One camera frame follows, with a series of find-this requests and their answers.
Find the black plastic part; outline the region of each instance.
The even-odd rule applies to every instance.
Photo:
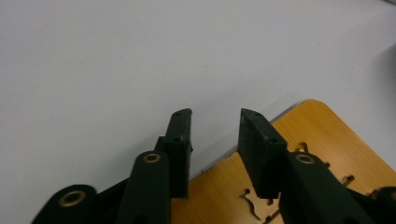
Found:
[[[95,196],[95,189],[87,185],[72,185],[61,189],[49,199],[35,217],[33,224],[92,223],[92,213],[96,203]],[[81,197],[81,200],[73,205],[71,202],[76,202],[76,197]]]
[[[191,114],[190,109],[175,112],[165,137],[160,137],[155,147],[168,155],[172,198],[187,198],[189,194]]]
[[[396,188],[386,187],[379,189],[374,198],[366,197],[349,189],[350,195],[370,215],[375,223],[396,223]]]
[[[169,161],[162,151],[140,154],[128,180],[116,224],[169,224]]]
[[[238,153],[257,196],[276,199],[287,143],[262,114],[241,110]]]
[[[374,223],[318,157],[290,153],[283,173],[279,208],[285,223]]]
[[[95,224],[109,224],[116,221],[123,193],[128,179],[121,181],[113,187],[102,191],[96,196]]]

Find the screw hole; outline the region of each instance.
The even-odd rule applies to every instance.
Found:
[[[309,157],[307,155],[304,154],[299,154],[296,156],[297,161],[305,163],[305,164],[313,164],[315,163],[315,160],[312,159],[312,157]]]
[[[160,159],[161,159],[160,155],[155,154],[155,153],[151,153],[151,154],[146,155],[143,158],[143,161],[145,161],[146,163],[154,163],[154,162],[159,161]]]
[[[134,217],[133,224],[146,224],[149,222],[149,217],[143,214]]]
[[[62,207],[71,207],[77,205],[85,199],[85,196],[86,193],[82,190],[68,192],[59,200],[59,205]]]

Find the brass insert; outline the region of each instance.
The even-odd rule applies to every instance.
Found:
[[[146,155],[146,156],[143,158],[143,160],[144,160],[146,163],[154,163],[154,162],[159,161],[160,159],[161,159],[161,156],[158,155],[158,154],[155,154],[155,153],[148,154],[148,155]]]
[[[305,163],[305,164],[314,164],[315,163],[315,160],[312,159],[312,157],[309,157],[309,156],[304,155],[304,154],[297,155],[296,159],[297,159],[297,161],[300,161],[300,162]]]
[[[71,207],[81,203],[87,194],[82,190],[74,190],[66,193],[60,200],[59,205],[62,207]]]

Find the white table surface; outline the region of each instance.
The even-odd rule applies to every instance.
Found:
[[[344,1],[0,3],[0,223],[72,184],[99,191],[193,111],[191,175],[268,119],[329,105],[396,168],[396,6]]]

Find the wooden surface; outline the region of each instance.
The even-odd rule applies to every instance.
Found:
[[[354,175],[348,187],[357,192],[396,186],[396,173],[321,102],[304,101],[273,125],[290,151],[306,143],[310,153],[331,164],[330,170],[340,181]],[[252,190],[246,197],[254,206],[244,196],[246,189]],[[244,165],[234,153],[190,182],[188,200],[172,201],[172,223],[263,223],[259,217],[276,209],[276,202],[266,205],[266,200],[255,197]],[[281,216],[271,223],[283,223]]]

